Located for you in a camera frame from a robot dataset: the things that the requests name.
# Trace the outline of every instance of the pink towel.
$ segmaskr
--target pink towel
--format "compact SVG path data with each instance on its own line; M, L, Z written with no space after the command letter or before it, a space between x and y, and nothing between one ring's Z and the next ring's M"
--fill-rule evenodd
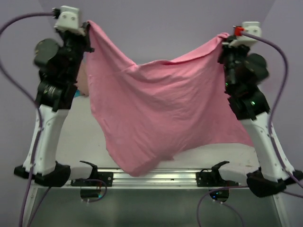
M125 172L144 175L179 152L207 144L252 146L229 107L217 63L227 33L171 61L137 65L89 23L95 48L87 56L91 111L110 156Z

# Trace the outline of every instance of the gray floor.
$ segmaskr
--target gray floor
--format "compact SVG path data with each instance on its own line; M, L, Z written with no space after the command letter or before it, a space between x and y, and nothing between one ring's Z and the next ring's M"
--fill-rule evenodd
M196 206L205 192L109 189L103 200L86 205L79 189L51 189L32 227L196 227ZM226 203L242 215L245 227L281 226L272 197L260 199L249 190L233 190ZM202 202L200 220L203 227L242 226L232 210L210 197Z

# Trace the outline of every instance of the red connector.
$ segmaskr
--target red connector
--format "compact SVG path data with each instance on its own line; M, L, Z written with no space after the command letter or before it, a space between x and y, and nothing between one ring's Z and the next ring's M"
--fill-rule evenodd
M236 26L236 27L235 27L234 34L235 34L236 36L242 36L242 33L241 33L241 32L243 32L243 31L244 31L244 28L243 28L243 27L241 27L241 26Z

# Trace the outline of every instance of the blue object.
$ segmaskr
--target blue object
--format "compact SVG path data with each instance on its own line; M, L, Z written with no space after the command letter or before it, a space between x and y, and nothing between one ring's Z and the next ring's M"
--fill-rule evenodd
M74 98L76 98L76 97L78 97L78 96L81 96L79 90L76 91Z

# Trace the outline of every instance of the cable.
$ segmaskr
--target cable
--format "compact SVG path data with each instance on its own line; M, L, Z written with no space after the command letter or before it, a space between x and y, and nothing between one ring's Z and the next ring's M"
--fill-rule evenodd
M49 192L49 190L51 189L51 187L47 188L46 191L43 193L42 197L41 197L41 200L39 201L37 207L35 208L35 210L32 212L32 215L31 217L29 218L28 220L28 223L27 223L27 227L30 227L30 225L32 224L33 220L34 220L34 217L42 203L42 201L44 200L44 198L46 197L47 193Z
M53 13L45 13L45 12L44 13L30 13L30 14L25 14L25 15L22 15L22 16L15 17L15 18L11 19L10 21L8 21L7 23L5 23L1 27L1 29L0 29L0 37L1 37L1 35L3 34L3 32L4 32L4 30L6 28L8 28L10 25L12 25L13 23L15 23L15 22L17 22L19 20L22 20L22 19L25 19L25 18L29 18L29 17L44 17L44 16L48 16L48 17L49 16L53 16ZM27 92L25 90L25 88L23 88L17 81L15 81L10 76L10 74L4 68L3 63L2 63L1 60L0 60L0 70L2 71L4 77L6 77L6 79L8 79L9 82L11 82L18 90L20 90L34 104L35 108L37 109L38 116L39 116L39 130L37 132L37 135L36 135L36 138L35 138L35 142L34 142L34 145L33 145L32 156L31 156L31 159L30 159L31 168L29 170L26 192L25 192L25 195L24 195L24 198L23 198L23 202L22 202L22 205L21 205L21 213L20 213L20 217L19 217L19 227L22 227L22 225L23 225L23 216L24 216L24 211L25 211L25 205L26 205L26 202L27 202L27 196L28 196L28 193L29 193L29 189L30 189L30 185L31 185L31 180L32 180L32 177L33 177L33 165L34 165L35 154L36 154L37 145L38 145L38 142L39 142L39 139L40 139L40 136L41 136L41 128L42 128L42 125L43 125L43 119L42 119L42 114L41 114L41 112L39 110L39 107L37 106L34 98L30 95L29 92Z
M83 201L85 201L87 203L98 202L101 199L103 199L104 196L106 195L106 193L107 193L107 185L106 185L106 183L104 181L101 181L99 179L80 179L80 180L82 180L82 181L88 181L88 182L99 182L99 183L101 183L105 187L103 195L101 197L99 197L98 199L96 199L96 200L89 200L89 199L87 199L87 200L83 200Z
M199 218L199 214L200 214L200 205L203 201L203 199L206 198L206 196L208 196L209 194L213 193L213 192L217 192L217 191L221 191L221 190L226 190L226 189L232 189L232 188L248 188L248 186L230 186L230 187L222 187L222 188L217 188L217 189L213 189L211 191L209 191L208 193L204 194L199 202L198 202L198 205L197 205L197 209L196 209L196 219L197 219L197 222L198 222L198 225L199 227L202 227L202 224L201 224L201 221L200 221L200 218ZM222 203L222 205L225 205L226 207L232 209L240 218L241 220L241 223L242 223L242 227L245 227L245 223L244 223L244 220L243 218L241 217L240 213L238 211L236 211L232 206L226 204L226 203Z
M280 98L281 98L281 95L283 93L283 90L285 88L285 85L286 85L286 82L287 82L287 79L288 79L288 60L287 60L287 57L285 55L285 53L281 50L281 48L279 46L277 46L276 44L274 44L273 42L269 41L269 40L266 40L264 38L261 38L261 37L258 37L258 36L255 36L255 35L252 35L252 34L249 34L249 33L246 33L246 32L241 32L242 35L244 36L247 36L249 38L253 38L253 39L256 39L258 41L261 41L265 44L268 44L270 46L272 46L273 48L275 48L282 56L283 58L283 61L284 61L284 65L285 65L285 71L284 71L284 76L283 76L283 80L282 80L282 84L280 86L280 89L279 89L279 92L276 96L276 99L274 101L274 104L273 104L273 107L272 107L272 110L271 110L271 114L269 116L269 119L268 119L268 123L267 123L267 127L268 127L268 132L269 132L269 136L270 136L270 140L271 140L271 143L273 145L273 148L275 150L275 153L276 153L276 156L278 157L278 160L281 164L281 166L283 167L283 169L288 173L288 175L301 187L303 188L303 184L301 184L297 178L295 178L295 176L287 170L287 167L279 153L279 149L276 145L276 141L275 141L275 138L273 137L273 128L272 128L272 121L273 121L273 117L274 117L274 114L275 114L275 111L276 111L276 108L278 106L278 103L280 101Z
M299 195L299 194L295 194L295 193L292 193L292 192L283 192L284 194L287 194L287 195L291 195L291 196L294 196L294 197L298 197L298 198L302 198L303 199L303 195Z

